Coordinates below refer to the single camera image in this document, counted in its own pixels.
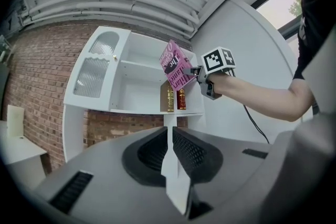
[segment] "cabinet door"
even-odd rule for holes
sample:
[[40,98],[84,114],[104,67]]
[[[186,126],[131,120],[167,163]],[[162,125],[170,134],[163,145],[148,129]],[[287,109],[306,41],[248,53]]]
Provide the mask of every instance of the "cabinet door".
[[64,104],[109,111],[114,77],[131,31],[100,26],[79,55],[67,85]]

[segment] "pink book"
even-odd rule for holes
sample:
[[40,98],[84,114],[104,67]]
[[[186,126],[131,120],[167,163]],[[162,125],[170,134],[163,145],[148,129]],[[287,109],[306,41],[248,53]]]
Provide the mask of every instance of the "pink book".
[[191,68],[186,55],[178,44],[171,40],[160,57],[160,65],[174,91],[179,91],[196,77],[183,74],[183,69]]

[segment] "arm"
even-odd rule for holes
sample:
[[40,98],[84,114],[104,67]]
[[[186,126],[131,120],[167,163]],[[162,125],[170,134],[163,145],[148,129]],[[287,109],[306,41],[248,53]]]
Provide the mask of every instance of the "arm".
[[209,80],[218,94],[230,97],[272,118],[296,121],[313,105],[314,97],[302,79],[294,79],[288,90],[268,89],[226,74],[213,74]]

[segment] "brick wall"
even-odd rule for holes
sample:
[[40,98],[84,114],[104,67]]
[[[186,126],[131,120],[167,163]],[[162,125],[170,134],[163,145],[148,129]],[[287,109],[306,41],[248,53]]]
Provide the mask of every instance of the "brick wall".
[[[16,51],[10,63],[3,119],[6,120],[8,104],[25,109],[24,135],[48,152],[43,159],[46,172],[65,161],[62,146],[65,89],[77,57],[99,25],[129,28],[106,21],[74,21],[27,30],[9,41],[16,45]],[[163,116],[88,111],[85,117],[86,146],[163,126]],[[178,124],[186,126],[186,120],[180,118]]]

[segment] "black cable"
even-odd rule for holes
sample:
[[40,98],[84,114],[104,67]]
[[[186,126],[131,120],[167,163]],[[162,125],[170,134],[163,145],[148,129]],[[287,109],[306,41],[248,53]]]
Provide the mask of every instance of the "black cable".
[[[229,69],[229,74],[230,74],[230,76],[233,76],[233,77],[236,77],[236,74],[235,74],[235,72],[233,71],[233,69],[231,68],[231,69]],[[249,117],[249,119],[251,120],[251,122],[252,122],[252,124],[254,125],[254,127],[257,129],[257,131],[266,139],[266,141],[267,141],[267,144],[269,144],[269,141],[268,141],[268,138],[267,138],[267,136],[264,134],[264,132],[259,128],[259,126],[257,125],[257,123],[254,121],[254,119],[252,118],[252,116],[251,116],[251,114],[249,113],[249,111],[247,110],[247,107],[245,106],[245,105],[243,105],[243,107],[244,107],[244,109],[245,109],[245,111],[246,111],[246,113],[247,113],[247,115],[248,115],[248,117]]]

